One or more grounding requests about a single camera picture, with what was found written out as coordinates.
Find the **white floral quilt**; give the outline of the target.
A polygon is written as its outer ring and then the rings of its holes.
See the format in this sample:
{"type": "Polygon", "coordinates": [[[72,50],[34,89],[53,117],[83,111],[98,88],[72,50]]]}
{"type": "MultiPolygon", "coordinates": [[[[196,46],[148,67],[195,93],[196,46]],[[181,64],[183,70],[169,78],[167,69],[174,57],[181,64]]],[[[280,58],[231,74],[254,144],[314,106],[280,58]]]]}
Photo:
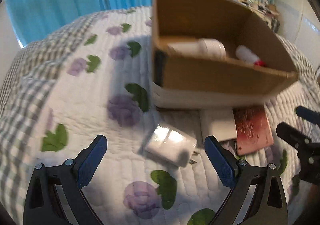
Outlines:
{"type": "Polygon", "coordinates": [[[37,154],[58,165],[102,134],[107,153],[83,192],[103,223],[206,224],[228,189],[204,152],[200,113],[161,113],[152,103],[150,15],[147,7],[108,11],[47,36],[59,76],[39,120],[37,154]],[[178,168],[144,151],[161,121],[197,140],[194,164],[178,168]]]}

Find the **white box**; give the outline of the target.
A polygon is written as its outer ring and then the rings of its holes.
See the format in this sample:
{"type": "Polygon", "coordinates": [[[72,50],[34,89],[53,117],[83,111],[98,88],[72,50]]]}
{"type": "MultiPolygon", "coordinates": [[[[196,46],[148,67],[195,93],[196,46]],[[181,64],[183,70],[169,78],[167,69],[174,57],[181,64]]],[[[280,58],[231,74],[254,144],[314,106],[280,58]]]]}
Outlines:
{"type": "Polygon", "coordinates": [[[200,123],[203,142],[208,136],[214,136],[218,142],[237,138],[232,108],[202,109],[200,123]]]}

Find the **red patterned box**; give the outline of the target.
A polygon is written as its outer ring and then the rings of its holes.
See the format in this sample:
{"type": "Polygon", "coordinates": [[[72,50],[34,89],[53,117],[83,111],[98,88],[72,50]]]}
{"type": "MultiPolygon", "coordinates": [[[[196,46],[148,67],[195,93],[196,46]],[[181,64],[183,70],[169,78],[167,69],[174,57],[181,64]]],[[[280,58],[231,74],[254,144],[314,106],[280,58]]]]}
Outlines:
{"type": "Polygon", "coordinates": [[[273,145],[272,131],[264,106],[234,108],[233,114],[237,131],[236,152],[239,156],[273,145]]]}

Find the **white bottle red cap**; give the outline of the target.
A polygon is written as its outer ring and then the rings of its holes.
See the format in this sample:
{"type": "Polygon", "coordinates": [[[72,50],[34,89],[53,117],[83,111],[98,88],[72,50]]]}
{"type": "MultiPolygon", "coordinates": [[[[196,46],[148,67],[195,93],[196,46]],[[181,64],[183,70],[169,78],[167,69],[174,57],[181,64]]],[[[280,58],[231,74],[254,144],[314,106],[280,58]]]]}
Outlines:
{"type": "Polygon", "coordinates": [[[253,53],[253,51],[243,45],[237,47],[235,55],[239,60],[242,60],[244,62],[261,67],[266,66],[265,62],[263,62],[260,57],[258,57],[255,53],[253,53]]]}

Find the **white cream bottle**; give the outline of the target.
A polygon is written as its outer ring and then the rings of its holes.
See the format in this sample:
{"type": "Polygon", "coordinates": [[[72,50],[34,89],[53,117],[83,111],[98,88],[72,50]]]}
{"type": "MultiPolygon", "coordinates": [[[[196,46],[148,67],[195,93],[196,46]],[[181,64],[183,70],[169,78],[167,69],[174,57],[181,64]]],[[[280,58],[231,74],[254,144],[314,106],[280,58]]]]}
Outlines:
{"type": "Polygon", "coordinates": [[[170,50],[183,56],[226,57],[226,49],[223,43],[212,38],[202,38],[189,42],[171,42],[167,46],[170,50]]]}

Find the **white charger block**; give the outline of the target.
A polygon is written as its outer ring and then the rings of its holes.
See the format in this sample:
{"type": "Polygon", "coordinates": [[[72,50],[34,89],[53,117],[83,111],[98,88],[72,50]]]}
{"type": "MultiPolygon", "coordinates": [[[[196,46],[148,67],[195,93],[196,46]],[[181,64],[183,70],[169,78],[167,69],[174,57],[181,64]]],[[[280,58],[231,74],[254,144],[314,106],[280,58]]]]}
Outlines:
{"type": "Polygon", "coordinates": [[[197,139],[165,122],[159,123],[145,150],[154,156],[185,168],[197,146],[197,139]]]}

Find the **open cardboard box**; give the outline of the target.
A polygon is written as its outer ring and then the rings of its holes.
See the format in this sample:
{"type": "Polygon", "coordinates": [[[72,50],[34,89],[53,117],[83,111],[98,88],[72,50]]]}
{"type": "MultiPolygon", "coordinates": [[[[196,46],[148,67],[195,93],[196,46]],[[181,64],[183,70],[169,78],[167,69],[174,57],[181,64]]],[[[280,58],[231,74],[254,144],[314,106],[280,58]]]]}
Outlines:
{"type": "Polygon", "coordinates": [[[151,37],[160,108],[260,105],[298,80],[274,32],[231,0],[153,0],[151,37]]]}

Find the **white louvered wardrobe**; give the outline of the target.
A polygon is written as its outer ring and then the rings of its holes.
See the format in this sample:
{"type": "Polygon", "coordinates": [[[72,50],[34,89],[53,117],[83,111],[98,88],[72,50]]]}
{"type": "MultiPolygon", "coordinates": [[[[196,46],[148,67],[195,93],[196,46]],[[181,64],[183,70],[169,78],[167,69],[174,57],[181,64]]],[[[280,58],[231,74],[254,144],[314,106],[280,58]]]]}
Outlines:
{"type": "Polygon", "coordinates": [[[307,0],[276,0],[278,34],[294,43],[311,60],[319,57],[319,21],[307,0]]]}

